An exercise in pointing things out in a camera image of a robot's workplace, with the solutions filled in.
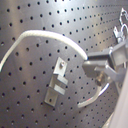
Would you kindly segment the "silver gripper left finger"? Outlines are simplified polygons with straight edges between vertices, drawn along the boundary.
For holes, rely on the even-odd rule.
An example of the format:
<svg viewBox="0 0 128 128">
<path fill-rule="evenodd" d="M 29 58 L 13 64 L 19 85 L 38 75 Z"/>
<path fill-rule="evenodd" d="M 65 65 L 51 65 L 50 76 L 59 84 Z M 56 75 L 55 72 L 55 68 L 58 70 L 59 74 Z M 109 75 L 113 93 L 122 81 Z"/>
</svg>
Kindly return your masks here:
<svg viewBox="0 0 128 128">
<path fill-rule="evenodd" d="M 98 86 L 111 82 L 122 83 L 126 74 L 125 68 L 120 67 L 117 71 L 112 69 L 109 66 L 107 60 L 85 61 L 82 65 L 82 68 L 85 71 L 87 77 L 95 79 L 95 83 Z"/>
</svg>

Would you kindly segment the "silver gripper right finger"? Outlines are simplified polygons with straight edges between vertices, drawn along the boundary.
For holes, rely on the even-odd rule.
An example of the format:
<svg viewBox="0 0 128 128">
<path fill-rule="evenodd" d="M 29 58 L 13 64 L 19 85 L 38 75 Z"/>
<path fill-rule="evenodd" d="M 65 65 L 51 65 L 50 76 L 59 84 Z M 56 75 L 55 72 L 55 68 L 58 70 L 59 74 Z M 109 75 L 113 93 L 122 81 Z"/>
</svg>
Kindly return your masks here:
<svg viewBox="0 0 128 128">
<path fill-rule="evenodd" d="M 100 52 L 91 52 L 88 54 L 88 59 L 107 60 L 109 65 L 112 68 L 115 68 L 128 61 L 128 45 L 125 42 L 122 42 Z"/>
</svg>

